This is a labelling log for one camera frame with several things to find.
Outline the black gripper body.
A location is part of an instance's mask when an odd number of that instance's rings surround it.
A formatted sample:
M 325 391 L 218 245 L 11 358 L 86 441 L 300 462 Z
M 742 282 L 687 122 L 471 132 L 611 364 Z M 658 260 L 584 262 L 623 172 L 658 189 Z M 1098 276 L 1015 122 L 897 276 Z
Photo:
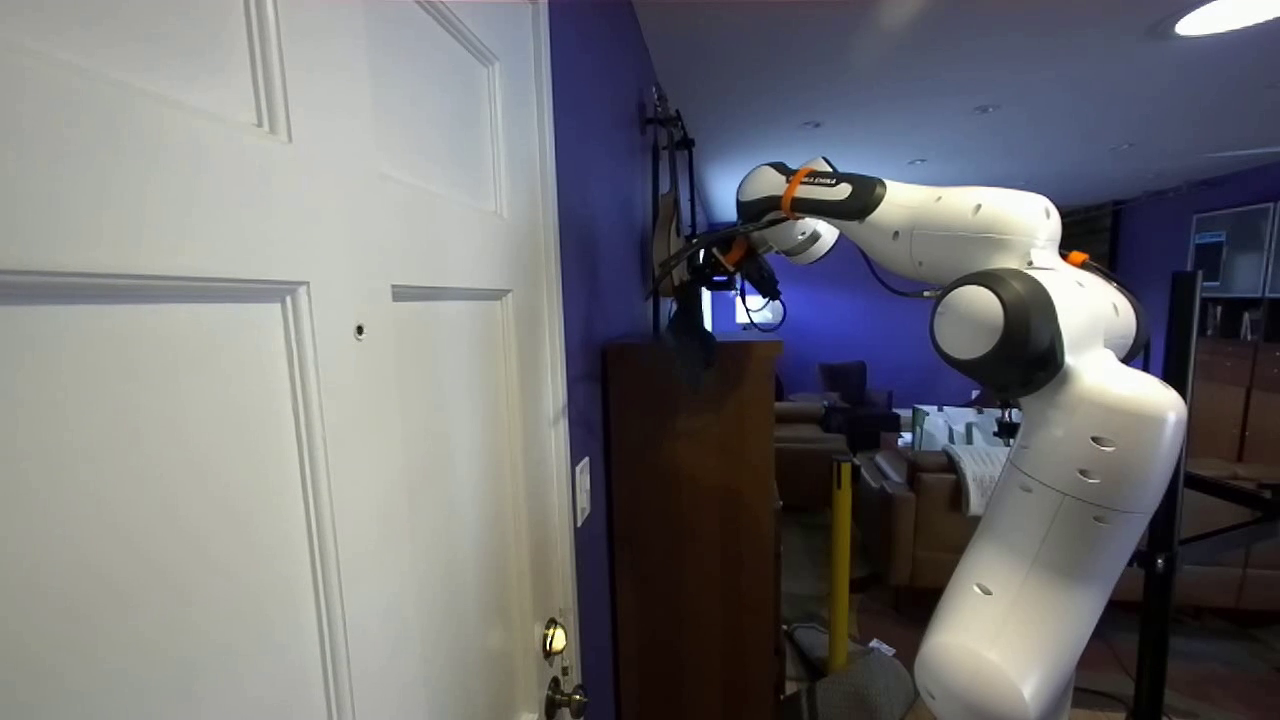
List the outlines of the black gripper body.
M 780 278 L 771 262 L 742 233 L 696 237 L 655 262 L 655 288 L 663 294 L 671 294 L 683 282 L 710 288 L 710 291 L 749 282 L 762 298 L 780 294 Z

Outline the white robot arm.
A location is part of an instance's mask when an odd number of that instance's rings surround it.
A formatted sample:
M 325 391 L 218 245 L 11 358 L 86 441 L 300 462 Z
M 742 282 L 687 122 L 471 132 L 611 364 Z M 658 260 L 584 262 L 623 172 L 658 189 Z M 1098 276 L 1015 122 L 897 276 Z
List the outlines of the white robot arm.
M 1022 189 L 908 182 L 826 160 L 767 160 L 736 182 L 736 218 L 658 237 L 651 278 L 750 282 L 774 255 L 855 245 L 932 294 L 932 348 L 1020 403 L 1020 433 L 915 648 L 937 720 L 1058 720 L 1076 665 L 1118 585 L 1185 433 L 1185 395 L 1131 364 L 1140 314 L 1117 278 L 1058 253 L 1058 207 Z

